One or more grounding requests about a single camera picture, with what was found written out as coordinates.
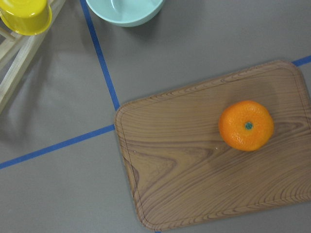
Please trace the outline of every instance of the mandarin orange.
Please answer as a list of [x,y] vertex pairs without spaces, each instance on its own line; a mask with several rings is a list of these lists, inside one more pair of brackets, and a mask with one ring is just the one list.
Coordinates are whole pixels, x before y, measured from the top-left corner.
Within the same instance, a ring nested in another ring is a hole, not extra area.
[[226,108],[218,128],[223,140],[231,147],[253,151],[265,145],[274,132],[273,119],[261,104],[245,100]]

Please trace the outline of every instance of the wood grain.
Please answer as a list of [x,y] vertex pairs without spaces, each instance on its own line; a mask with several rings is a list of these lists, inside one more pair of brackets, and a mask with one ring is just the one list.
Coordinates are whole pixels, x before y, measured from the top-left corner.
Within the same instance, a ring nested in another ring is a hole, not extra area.
[[[218,133],[222,111],[241,100],[274,119],[258,151]],[[115,126],[140,222],[162,231],[311,200],[310,120],[303,77],[284,61],[125,104]]]

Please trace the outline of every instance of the gray floor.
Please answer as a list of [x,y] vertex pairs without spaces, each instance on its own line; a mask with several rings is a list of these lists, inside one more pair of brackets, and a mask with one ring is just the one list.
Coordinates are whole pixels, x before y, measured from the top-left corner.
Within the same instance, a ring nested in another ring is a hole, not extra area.
[[[310,12],[310,0],[167,0],[155,18],[134,28],[90,14],[124,104],[275,59],[310,56]],[[310,92],[311,63],[299,68]],[[0,115],[1,233],[149,232],[135,215],[111,130],[114,115],[81,4],[67,0]],[[167,232],[310,229],[306,202]]]

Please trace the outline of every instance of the bowl rim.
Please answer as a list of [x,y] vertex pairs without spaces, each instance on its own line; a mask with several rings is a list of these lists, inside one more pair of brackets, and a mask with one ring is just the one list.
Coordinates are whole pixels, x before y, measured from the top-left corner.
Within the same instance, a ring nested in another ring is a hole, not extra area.
[[94,9],[94,7],[92,6],[92,4],[89,2],[90,0],[86,0],[88,6],[91,8],[91,10],[100,18],[108,21],[108,22],[111,22],[111,23],[115,23],[115,24],[131,24],[131,23],[135,23],[135,22],[138,22],[138,21],[141,21],[142,19],[148,17],[149,15],[151,15],[154,11],[156,11],[163,3],[165,0],[160,0],[159,3],[152,9],[152,11],[149,11],[148,13],[146,13],[145,15],[139,17],[139,18],[135,18],[133,20],[127,20],[127,21],[117,21],[117,20],[113,20],[113,19],[110,19],[110,18],[107,18],[101,14],[98,13],[98,11],[96,11],[96,9]]

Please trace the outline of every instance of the blue tape line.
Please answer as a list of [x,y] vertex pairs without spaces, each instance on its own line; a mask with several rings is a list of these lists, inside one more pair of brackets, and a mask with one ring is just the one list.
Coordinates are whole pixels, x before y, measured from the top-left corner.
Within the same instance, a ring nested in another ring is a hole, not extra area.
[[101,135],[103,133],[107,133],[107,132],[113,131],[114,129],[115,129],[114,125],[109,125],[109,126],[101,128],[101,129],[94,130],[94,131],[91,131],[89,133],[85,133],[83,135],[80,135],[80,136],[71,138],[69,140],[57,143],[55,145],[52,145],[52,146],[49,146],[49,147],[46,147],[46,148],[43,148],[43,149],[31,152],[29,154],[25,154],[25,155],[23,155],[21,157],[18,157],[18,158],[6,161],[4,163],[1,163],[0,164],[0,169],[6,168],[8,166],[15,165],[15,164],[19,164],[19,163],[24,162],[26,160],[30,160],[30,159],[36,158],[38,156],[44,155],[46,153],[49,153],[49,152],[52,152],[52,151],[55,151],[55,150],[59,150],[61,148],[70,146],[70,145],[78,143],[78,142],[82,142],[82,141],[90,139],[92,137],[99,136],[99,135]]
[[106,61],[105,61],[105,58],[103,55],[103,51],[101,49],[101,45],[98,41],[98,37],[97,37],[96,32],[95,32],[95,28],[94,28],[94,25],[93,25],[93,22],[91,19],[91,15],[89,13],[86,1],[80,0],[80,4],[81,4],[81,7],[82,7],[82,10],[84,13],[84,17],[86,18],[88,30],[89,30],[89,33],[92,37],[94,48],[95,48],[99,63],[101,65],[101,68],[102,68],[102,71],[104,74],[104,78],[105,78],[105,81],[106,81],[106,84],[107,84],[107,87],[108,87],[108,90],[109,90],[109,93],[110,93],[110,96],[111,96],[111,99],[113,102],[113,106],[115,107],[115,110],[117,110],[120,107],[120,104],[118,101],[118,97],[117,97],[115,88],[114,88],[113,83],[111,81],[111,77],[110,77],[110,74],[109,74],[109,71],[107,68],[107,64],[106,64]]
[[293,61],[292,63],[295,66],[299,67],[299,66],[302,66],[302,65],[310,63],[310,62],[311,62],[311,55],[307,56],[307,57],[304,57],[304,58],[301,58],[301,59],[298,59],[296,61]]

